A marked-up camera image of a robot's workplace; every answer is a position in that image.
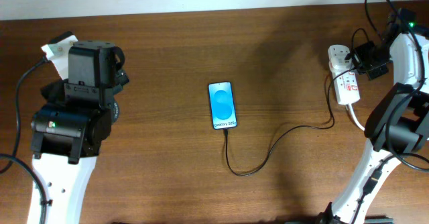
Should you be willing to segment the blue screen Galaxy smartphone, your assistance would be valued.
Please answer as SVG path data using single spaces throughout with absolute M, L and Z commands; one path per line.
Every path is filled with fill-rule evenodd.
M 214 129 L 228 129 L 238 125 L 232 85 L 216 82 L 208 85 L 212 126 Z

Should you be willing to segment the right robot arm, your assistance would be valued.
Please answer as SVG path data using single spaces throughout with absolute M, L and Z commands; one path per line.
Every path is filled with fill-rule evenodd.
M 413 11 L 389 16 L 381 45 L 355 50 L 359 72 L 373 63 L 393 62 L 394 85 L 365 124 L 363 155 L 344 191 L 319 213 L 317 223 L 366 223 L 368 208 L 388 176 L 428 139 L 428 28 L 417 25 Z

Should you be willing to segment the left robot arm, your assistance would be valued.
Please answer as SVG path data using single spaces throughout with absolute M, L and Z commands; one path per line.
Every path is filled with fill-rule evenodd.
M 47 103 L 32 120 L 28 223 L 79 223 L 101 144 L 119 117 L 115 95 L 129 82 L 114 43 L 77 41 L 65 53 L 66 74 L 42 89 Z

